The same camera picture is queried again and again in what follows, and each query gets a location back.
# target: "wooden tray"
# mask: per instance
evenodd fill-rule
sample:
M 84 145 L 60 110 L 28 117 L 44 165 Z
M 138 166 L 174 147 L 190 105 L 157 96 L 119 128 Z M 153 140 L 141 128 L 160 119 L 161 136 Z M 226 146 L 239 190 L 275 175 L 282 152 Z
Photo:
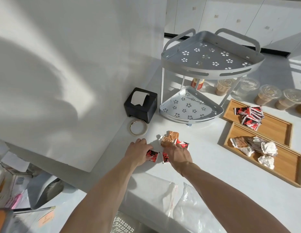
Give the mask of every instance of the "wooden tray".
M 225 119 L 228 122 L 236 122 L 240 124 L 242 116 L 235 115 L 233 109 L 236 107 L 247 107 L 247 106 L 249 105 L 231 99 L 224 113 L 223 119 Z M 293 124 L 283 119 L 280 119 L 278 117 L 275 117 L 269 113 L 264 112 L 264 115 L 265 118 L 263 119 L 263 124 L 260 125 L 257 132 L 260 133 L 261 135 L 269 137 L 271 140 L 277 141 L 283 145 L 291 147 Z
M 258 158 L 261 156 L 260 153 L 255 152 L 251 157 L 246 156 L 237 148 L 234 148 L 230 138 L 235 138 L 239 136 L 258 136 L 266 141 L 272 141 L 271 139 L 262 136 L 261 134 L 255 132 L 252 129 L 248 129 L 243 125 L 233 123 L 231 129 L 227 135 L 227 138 L 224 143 L 224 147 L 240 157 L 250 161 L 256 166 L 270 172 L 272 175 L 277 176 L 278 178 L 286 181 L 287 183 L 301 187 L 301 154 L 288 148 L 285 145 L 282 145 L 276 141 L 273 141 L 278 148 L 278 155 L 274 158 L 274 170 L 265 167 L 264 165 L 258 162 Z

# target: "tissue box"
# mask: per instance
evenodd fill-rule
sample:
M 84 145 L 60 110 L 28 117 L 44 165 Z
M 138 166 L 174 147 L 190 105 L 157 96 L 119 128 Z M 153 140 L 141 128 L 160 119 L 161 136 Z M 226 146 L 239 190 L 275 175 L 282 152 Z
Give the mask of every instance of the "tissue box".
M 143 105 L 133 105 L 131 103 L 132 96 L 135 91 L 149 94 L 145 97 Z M 157 97 L 157 93 L 150 92 L 141 88 L 135 88 L 124 104 L 128 117 L 133 116 L 144 120 L 146 123 L 149 123 L 157 109 Z

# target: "hand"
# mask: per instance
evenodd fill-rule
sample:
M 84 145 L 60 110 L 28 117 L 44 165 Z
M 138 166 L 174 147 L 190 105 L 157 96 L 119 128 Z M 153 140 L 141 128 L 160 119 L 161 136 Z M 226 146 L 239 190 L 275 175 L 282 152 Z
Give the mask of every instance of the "hand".
M 146 153 L 150 149 L 153 149 L 153 146 L 147 144 L 146 139 L 137 139 L 135 143 L 130 143 L 125 153 L 125 157 L 131 160 L 136 166 L 140 166 L 149 159 L 146 156 Z
M 168 154 L 172 167 L 181 175 L 184 167 L 192 163 L 190 153 L 186 148 L 182 148 L 180 144 L 171 143 L 170 147 L 164 148 L 164 152 Z

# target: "cup lid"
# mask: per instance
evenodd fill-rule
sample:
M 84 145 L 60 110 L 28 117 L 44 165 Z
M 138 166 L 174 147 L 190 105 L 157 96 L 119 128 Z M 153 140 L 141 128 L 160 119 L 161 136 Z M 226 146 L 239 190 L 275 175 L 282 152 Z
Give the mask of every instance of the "cup lid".
M 256 79 L 247 76 L 241 78 L 240 82 L 243 84 L 243 87 L 246 87 L 249 90 L 256 90 L 260 86 L 260 83 Z
M 217 82 L 223 87 L 230 88 L 233 85 L 233 83 L 235 82 L 235 79 L 233 79 L 233 78 L 221 79 L 221 80 L 218 80 Z
M 296 89 L 285 89 L 283 95 L 295 104 L 301 104 L 301 91 Z
M 263 85 L 260 87 L 262 93 L 266 96 L 276 99 L 282 96 L 282 91 L 273 85 Z

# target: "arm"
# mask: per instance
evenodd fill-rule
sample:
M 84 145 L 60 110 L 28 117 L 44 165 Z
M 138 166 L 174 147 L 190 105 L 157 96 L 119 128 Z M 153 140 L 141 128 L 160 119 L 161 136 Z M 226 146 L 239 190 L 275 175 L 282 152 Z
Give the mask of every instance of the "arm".
M 145 139 L 131 142 L 125 157 L 89 191 L 60 233 L 110 233 L 129 178 L 137 166 L 148 160 L 146 153 L 152 148 Z
M 201 170 L 186 148 L 171 144 L 165 148 L 173 168 L 190 181 L 227 233 L 289 231 L 267 210 L 242 192 Z

